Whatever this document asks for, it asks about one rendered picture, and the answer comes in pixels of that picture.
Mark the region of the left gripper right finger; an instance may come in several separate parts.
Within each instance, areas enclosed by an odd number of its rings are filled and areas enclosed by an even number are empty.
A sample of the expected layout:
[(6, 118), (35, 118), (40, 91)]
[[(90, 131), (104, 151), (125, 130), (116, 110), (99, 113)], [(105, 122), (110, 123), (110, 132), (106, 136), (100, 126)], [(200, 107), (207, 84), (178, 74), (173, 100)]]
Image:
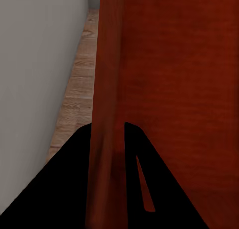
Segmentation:
[[(144, 209), (138, 156), (156, 212)], [(209, 229), (144, 131), (125, 123), (128, 229)]]

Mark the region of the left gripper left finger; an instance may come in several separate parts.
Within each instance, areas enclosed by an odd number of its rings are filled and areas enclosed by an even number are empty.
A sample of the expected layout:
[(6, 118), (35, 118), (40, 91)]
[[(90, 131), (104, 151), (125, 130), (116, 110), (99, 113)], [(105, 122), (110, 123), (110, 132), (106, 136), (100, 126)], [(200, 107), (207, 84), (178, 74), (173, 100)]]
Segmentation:
[(0, 229), (84, 229), (91, 125), (76, 130), (0, 215)]

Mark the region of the storage box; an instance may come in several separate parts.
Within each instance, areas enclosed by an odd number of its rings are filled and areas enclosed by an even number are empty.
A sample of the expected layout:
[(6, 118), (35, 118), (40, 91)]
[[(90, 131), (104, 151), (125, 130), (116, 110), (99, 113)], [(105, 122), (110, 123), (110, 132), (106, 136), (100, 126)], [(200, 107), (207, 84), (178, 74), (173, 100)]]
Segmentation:
[(126, 122), (209, 229), (239, 229), (239, 0), (100, 0), (84, 229), (128, 229)]

